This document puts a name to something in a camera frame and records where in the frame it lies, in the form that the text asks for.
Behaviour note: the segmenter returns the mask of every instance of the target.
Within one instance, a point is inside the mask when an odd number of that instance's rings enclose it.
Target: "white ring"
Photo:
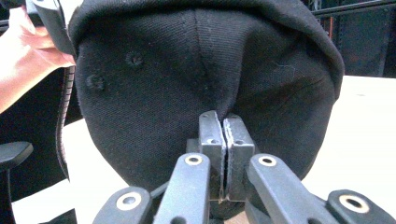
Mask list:
[[[276,165],[276,160],[274,158],[270,157],[270,156],[261,156],[259,158],[259,163],[261,165],[264,165],[264,166],[275,166]]]
[[[124,203],[126,198],[134,198],[133,203]],[[136,208],[142,202],[142,196],[136,192],[126,193],[117,200],[117,207],[122,211],[128,211]]]
[[[190,155],[189,157],[184,160],[188,165],[198,165],[202,162],[202,157],[198,155]]]
[[[348,200],[353,200],[358,203],[360,206],[357,207],[356,205],[350,203]],[[370,211],[369,204],[361,199],[360,197],[353,196],[353,195],[341,195],[340,196],[340,203],[347,209],[357,212],[357,213],[367,213]]]

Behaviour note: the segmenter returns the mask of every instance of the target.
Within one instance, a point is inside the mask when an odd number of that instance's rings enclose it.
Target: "screw hole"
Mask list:
[[[125,204],[132,204],[132,203],[136,202],[136,198],[135,197],[128,197],[128,198],[125,198],[124,200],[122,200],[122,202],[125,203]]]
[[[206,142],[207,142],[207,143],[210,143],[210,144],[217,144],[219,141],[216,140],[216,139],[207,139]]]
[[[353,199],[346,199],[346,201],[347,201],[348,203],[352,204],[353,206],[357,207],[357,208],[362,208],[361,203],[356,202],[356,201],[353,200]]]
[[[308,224],[321,224],[321,222],[315,218],[309,218]]]
[[[270,156],[261,156],[259,158],[259,163],[264,166],[275,166],[276,160]]]
[[[364,201],[362,198],[355,195],[341,195],[340,203],[345,208],[356,212],[356,213],[367,213],[370,211],[369,204]]]
[[[198,162],[198,159],[197,159],[197,158],[195,158],[195,157],[191,157],[191,158],[189,158],[189,161],[192,161],[192,162]]]
[[[263,158],[262,161],[265,162],[265,163],[268,163],[268,164],[273,163],[273,161],[271,161],[271,160],[268,159],[268,158]]]
[[[174,217],[171,224],[186,224],[186,218],[184,217]]]
[[[236,140],[235,143],[237,145],[244,145],[245,144],[245,142],[243,140]]]
[[[200,157],[199,155],[190,155],[184,160],[184,162],[191,166],[199,165],[202,161],[202,157]]]

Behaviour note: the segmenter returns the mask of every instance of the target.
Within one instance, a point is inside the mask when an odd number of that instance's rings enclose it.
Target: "table surface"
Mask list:
[[[73,207],[78,223],[92,223],[108,197],[127,187],[96,150],[84,120],[65,127],[64,146],[71,183],[15,202],[18,223],[44,222]],[[303,184],[323,199],[333,190],[352,189],[396,217],[395,159],[396,79],[344,77],[325,140]],[[227,223],[247,220],[241,214]]]

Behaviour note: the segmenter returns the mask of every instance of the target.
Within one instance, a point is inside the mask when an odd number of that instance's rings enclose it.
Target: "black fabric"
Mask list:
[[[208,110],[241,116],[261,152],[309,171],[344,66],[299,1],[86,0],[69,30],[81,112],[128,184],[167,181]]]
[[[210,202],[210,219],[213,223],[219,220],[227,220],[235,215],[241,213],[245,208],[245,203],[233,203],[224,201],[222,203],[219,202]]]

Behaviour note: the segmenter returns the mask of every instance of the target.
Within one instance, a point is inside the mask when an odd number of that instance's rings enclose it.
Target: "human hand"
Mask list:
[[[57,50],[45,27],[34,27],[24,7],[10,10],[8,35],[12,35],[13,44],[21,48],[30,47],[31,62],[47,64],[54,70],[75,64],[73,56]]]
[[[33,26],[24,7],[11,9],[9,28],[0,36],[0,113],[55,69],[74,64],[46,28]]]

